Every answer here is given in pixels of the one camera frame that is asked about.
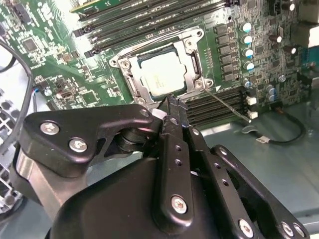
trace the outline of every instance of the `cpu socket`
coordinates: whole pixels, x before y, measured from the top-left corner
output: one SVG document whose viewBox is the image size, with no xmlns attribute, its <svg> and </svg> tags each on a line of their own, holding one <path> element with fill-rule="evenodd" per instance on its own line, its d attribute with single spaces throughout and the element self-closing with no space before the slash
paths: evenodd
<svg viewBox="0 0 319 239">
<path fill-rule="evenodd" d="M 110 60 L 121 69 L 136 103 L 157 107 L 167 95 L 187 99 L 213 86 L 203 77 L 197 49 L 204 31 L 193 27 L 140 42 Z"/>
</svg>

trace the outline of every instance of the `white connector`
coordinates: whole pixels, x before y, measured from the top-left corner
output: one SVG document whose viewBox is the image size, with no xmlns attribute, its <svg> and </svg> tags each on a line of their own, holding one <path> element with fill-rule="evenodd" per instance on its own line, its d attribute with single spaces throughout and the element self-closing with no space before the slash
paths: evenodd
<svg viewBox="0 0 319 239">
<path fill-rule="evenodd" d="M 258 118 L 258 112 L 256 112 L 256 111 L 253 111 L 253 112 L 248 111 L 248 117 L 249 117 L 251 120 L 253 120 L 253 119 L 255 119 L 255 118 Z"/>
<path fill-rule="evenodd" d="M 249 97 L 249 96 L 247 96 L 247 97 L 246 97 L 246 100 L 247 100 L 247 104 L 248 104 L 249 106 L 252 106 L 252 105 L 254 105 L 254 104 L 257 104 L 257 98 L 256 98 L 256 97 Z"/>
</svg>

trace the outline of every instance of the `motherboard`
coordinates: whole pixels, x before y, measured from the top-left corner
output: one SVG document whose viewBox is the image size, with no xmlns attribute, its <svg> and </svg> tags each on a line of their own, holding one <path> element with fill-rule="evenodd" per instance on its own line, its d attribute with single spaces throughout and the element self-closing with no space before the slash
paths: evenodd
<svg viewBox="0 0 319 239">
<path fill-rule="evenodd" d="M 52 110 L 182 98 L 194 126 L 304 101 L 298 0 L 0 0 L 0 36 Z M 215 99 L 218 96 L 224 104 Z"/>
</svg>

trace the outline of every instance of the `black cable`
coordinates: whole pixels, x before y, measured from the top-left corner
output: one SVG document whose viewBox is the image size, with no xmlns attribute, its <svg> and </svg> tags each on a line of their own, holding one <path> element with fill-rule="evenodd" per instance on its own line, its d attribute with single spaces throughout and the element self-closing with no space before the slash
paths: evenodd
<svg viewBox="0 0 319 239">
<path fill-rule="evenodd" d="M 7 50 L 12 56 L 22 65 L 24 68 L 26 75 L 28 77 L 28 83 L 25 90 L 25 95 L 22 103 L 22 107 L 20 110 L 20 114 L 15 122 L 15 126 L 13 127 L 12 133 L 8 136 L 7 139 L 4 140 L 4 142 L 0 145 L 0 154 L 3 154 L 6 152 L 6 150 L 10 147 L 11 144 L 13 144 L 20 133 L 20 129 L 22 126 L 22 123 L 24 121 L 24 118 L 27 115 L 29 105 L 31 102 L 32 92 L 33 92 L 33 83 L 34 83 L 34 77 L 33 73 L 30 69 L 30 67 L 27 65 L 27 63 L 20 57 L 20 55 L 14 51 L 11 47 L 9 47 L 5 42 L 0 41 L 0 46 L 2 46 L 5 50 Z"/>
<path fill-rule="evenodd" d="M 259 133 L 256 130 L 252 130 L 249 132 L 249 134 L 255 136 L 257 138 L 257 141 L 262 142 L 262 143 L 269 143 L 269 144 L 274 144 L 274 145 L 289 145 L 292 144 L 300 139 L 302 139 L 303 137 L 305 137 L 306 135 L 306 128 L 305 125 L 300 122 L 299 119 L 297 119 L 296 117 L 290 115 L 287 112 L 284 112 L 281 108 L 274 108 L 273 109 L 275 112 L 277 112 L 278 114 L 286 117 L 289 121 L 293 122 L 294 124 L 296 124 L 299 129 L 300 129 L 300 133 L 293 139 L 288 140 L 288 141 L 277 141 L 274 139 L 269 139 L 267 137 L 265 137 L 264 135 L 262 135 L 261 133 Z"/>
<path fill-rule="evenodd" d="M 9 64 L 6 67 L 0 69 L 0 73 L 6 72 L 7 70 L 9 70 L 12 66 L 14 66 L 15 62 L 16 62 L 16 58 L 12 56 Z"/>
</svg>

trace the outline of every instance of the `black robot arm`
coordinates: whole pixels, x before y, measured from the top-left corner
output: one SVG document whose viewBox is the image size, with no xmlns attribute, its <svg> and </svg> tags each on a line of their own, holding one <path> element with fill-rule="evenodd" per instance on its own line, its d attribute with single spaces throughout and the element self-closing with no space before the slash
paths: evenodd
<svg viewBox="0 0 319 239">
<path fill-rule="evenodd" d="M 50 239 L 302 239 L 303 225 L 224 146 L 209 148 L 167 96 L 139 105 L 35 113 L 10 178 L 53 220 Z M 87 187 L 90 165 L 143 158 Z"/>
</svg>

